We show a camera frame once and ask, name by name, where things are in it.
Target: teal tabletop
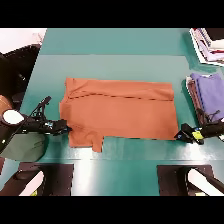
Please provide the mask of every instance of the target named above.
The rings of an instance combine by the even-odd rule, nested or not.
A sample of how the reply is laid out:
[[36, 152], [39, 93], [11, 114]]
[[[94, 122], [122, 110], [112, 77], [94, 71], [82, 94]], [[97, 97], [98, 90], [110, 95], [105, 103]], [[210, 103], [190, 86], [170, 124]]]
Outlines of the teal tabletop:
[[[45, 96], [49, 119], [59, 119], [59, 102], [66, 77], [107, 80], [171, 82], [178, 125], [198, 125], [187, 93], [185, 77], [192, 72], [219, 73], [218, 66], [200, 64], [189, 29], [48, 29], [37, 58], [21, 112], [30, 113]], [[68, 136], [49, 136], [43, 163], [73, 163], [72, 195], [159, 195], [159, 164], [211, 164], [224, 181], [223, 142], [205, 144], [179, 141], [105, 137], [102, 153], [70, 148]], [[18, 168], [6, 160], [0, 188]]]

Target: pile of fabric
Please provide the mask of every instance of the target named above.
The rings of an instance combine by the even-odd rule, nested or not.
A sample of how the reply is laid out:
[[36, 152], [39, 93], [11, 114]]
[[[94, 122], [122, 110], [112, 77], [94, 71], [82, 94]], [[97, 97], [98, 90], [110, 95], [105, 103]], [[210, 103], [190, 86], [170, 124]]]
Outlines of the pile of fabric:
[[186, 85], [200, 126], [224, 118], [224, 80], [219, 74], [192, 73], [186, 78]]
[[224, 28], [191, 28], [190, 34], [201, 63], [224, 66]]
[[174, 140], [178, 132], [171, 83], [67, 78], [60, 117], [70, 147], [101, 152], [104, 136]]

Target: orange cloth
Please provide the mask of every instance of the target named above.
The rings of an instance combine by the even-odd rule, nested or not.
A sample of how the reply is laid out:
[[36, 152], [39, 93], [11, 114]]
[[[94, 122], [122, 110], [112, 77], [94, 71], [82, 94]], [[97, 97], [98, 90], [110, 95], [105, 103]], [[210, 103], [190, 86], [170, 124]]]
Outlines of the orange cloth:
[[101, 152], [104, 136], [174, 140], [171, 83], [67, 78], [60, 116], [73, 130], [70, 147]]

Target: purple cloth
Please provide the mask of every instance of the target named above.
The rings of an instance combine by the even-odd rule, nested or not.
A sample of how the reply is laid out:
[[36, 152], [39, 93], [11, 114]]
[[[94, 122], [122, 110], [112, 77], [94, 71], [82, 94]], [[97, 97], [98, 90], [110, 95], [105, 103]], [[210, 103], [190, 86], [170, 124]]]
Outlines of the purple cloth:
[[220, 110], [212, 121], [224, 118], [224, 80], [221, 79], [219, 74], [203, 77], [193, 73], [191, 78], [195, 80], [197, 95], [202, 109], [207, 114], [213, 114]]

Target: stack of folded clothes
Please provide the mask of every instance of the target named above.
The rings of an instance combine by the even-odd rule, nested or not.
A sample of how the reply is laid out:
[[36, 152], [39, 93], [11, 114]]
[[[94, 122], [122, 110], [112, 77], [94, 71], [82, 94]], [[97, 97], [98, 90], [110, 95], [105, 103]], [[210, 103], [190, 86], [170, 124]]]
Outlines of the stack of folded clothes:
[[224, 28], [191, 28], [190, 34], [201, 63], [224, 66]]
[[224, 118], [224, 80], [219, 74], [192, 73], [186, 84], [200, 126]]

